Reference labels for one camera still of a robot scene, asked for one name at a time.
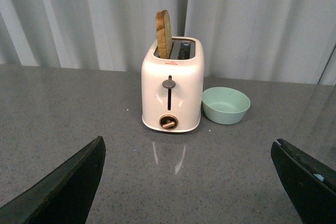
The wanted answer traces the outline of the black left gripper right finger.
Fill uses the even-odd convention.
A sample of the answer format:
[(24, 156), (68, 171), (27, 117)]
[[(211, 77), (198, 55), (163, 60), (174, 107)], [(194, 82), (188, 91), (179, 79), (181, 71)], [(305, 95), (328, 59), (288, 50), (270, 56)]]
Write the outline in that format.
[(302, 223), (335, 223), (335, 170), (283, 139), (271, 159)]

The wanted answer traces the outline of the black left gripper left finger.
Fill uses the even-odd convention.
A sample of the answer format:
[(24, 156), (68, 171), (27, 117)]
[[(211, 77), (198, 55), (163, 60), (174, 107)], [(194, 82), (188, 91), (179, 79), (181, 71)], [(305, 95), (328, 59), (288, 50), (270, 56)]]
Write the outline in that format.
[(33, 187), (1, 207), (1, 223), (85, 223), (106, 156), (98, 136)]

